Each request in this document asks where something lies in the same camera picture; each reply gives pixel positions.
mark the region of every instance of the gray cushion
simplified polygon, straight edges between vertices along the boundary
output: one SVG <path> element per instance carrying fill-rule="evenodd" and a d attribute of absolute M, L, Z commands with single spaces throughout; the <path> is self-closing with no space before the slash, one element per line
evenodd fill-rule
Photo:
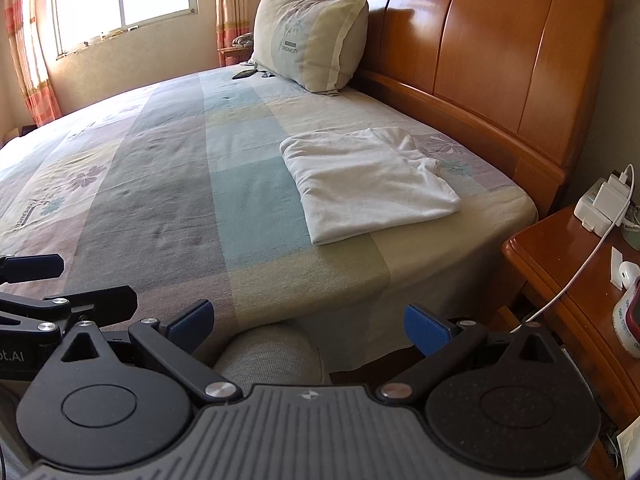
<path fill-rule="evenodd" d="M 213 367 L 249 394 L 254 384 L 329 384 L 319 349 L 286 323 L 237 335 Z"/>

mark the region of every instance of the curtain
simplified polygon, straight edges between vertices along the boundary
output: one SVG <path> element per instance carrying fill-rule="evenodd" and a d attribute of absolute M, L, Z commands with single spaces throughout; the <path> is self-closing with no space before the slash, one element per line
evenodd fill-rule
<path fill-rule="evenodd" d="M 42 56 L 35 0 L 4 0 L 4 15 L 15 71 L 27 108 L 38 126 L 50 123 L 62 114 Z"/>
<path fill-rule="evenodd" d="M 249 0 L 216 0 L 218 48 L 231 46 L 234 38 L 249 32 Z M 238 62 L 219 54 L 220 66 Z"/>

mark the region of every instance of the floral pattern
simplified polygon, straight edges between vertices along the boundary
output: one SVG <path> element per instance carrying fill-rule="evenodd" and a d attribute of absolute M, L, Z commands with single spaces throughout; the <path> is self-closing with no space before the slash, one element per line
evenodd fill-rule
<path fill-rule="evenodd" d="M 87 187 L 92 182 L 98 180 L 98 175 L 106 169 L 107 168 L 105 168 L 104 166 L 92 166 L 86 173 L 84 171 L 81 171 L 74 177 L 69 185 L 66 186 L 66 188 L 70 189 L 71 191 L 75 191 L 79 187 Z"/>
<path fill-rule="evenodd" d="M 430 135 L 428 138 L 429 140 L 424 142 L 424 151 L 427 153 L 447 153 L 448 155 L 466 153 L 466 149 L 462 144 L 448 137 Z"/>
<path fill-rule="evenodd" d="M 57 196 L 52 200 L 49 200 L 45 206 L 40 210 L 40 216 L 46 216 L 51 213 L 55 213 L 60 206 L 64 203 L 65 199 L 61 196 Z"/>
<path fill-rule="evenodd" d="M 446 171 L 455 175 L 471 176 L 473 174 L 471 166 L 460 160 L 441 160 L 440 164 Z"/>

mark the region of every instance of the white cloth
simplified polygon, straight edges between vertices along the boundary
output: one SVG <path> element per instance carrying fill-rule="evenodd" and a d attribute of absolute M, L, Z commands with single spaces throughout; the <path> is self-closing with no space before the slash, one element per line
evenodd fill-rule
<path fill-rule="evenodd" d="M 288 137 L 280 153 L 300 192 L 314 244 L 329 244 L 397 225 L 441 218 L 460 197 L 436 176 L 402 128 Z"/>

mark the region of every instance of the bed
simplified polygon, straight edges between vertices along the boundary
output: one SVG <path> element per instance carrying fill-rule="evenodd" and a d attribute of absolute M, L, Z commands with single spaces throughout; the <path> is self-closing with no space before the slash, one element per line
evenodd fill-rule
<path fill-rule="evenodd" d="M 233 334 L 281 320 L 305 329 L 330 372 L 408 346 L 408 302 L 471 313 L 469 293 L 500 244 L 560 196 L 588 127 L 611 3 L 373 0 L 355 88 L 338 96 L 280 77 L 232 80 L 240 69 L 227 67 L 14 139 L 0 150 L 0 248 L 58 252 L 66 266 L 59 279 L 2 290 L 129 284 L 137 318 L 208 298 L 216 328 L 205 360 Z M 370 126 L 400 126 L 441 160 L 462 210 L 313 246 L 279 143 Z"/>

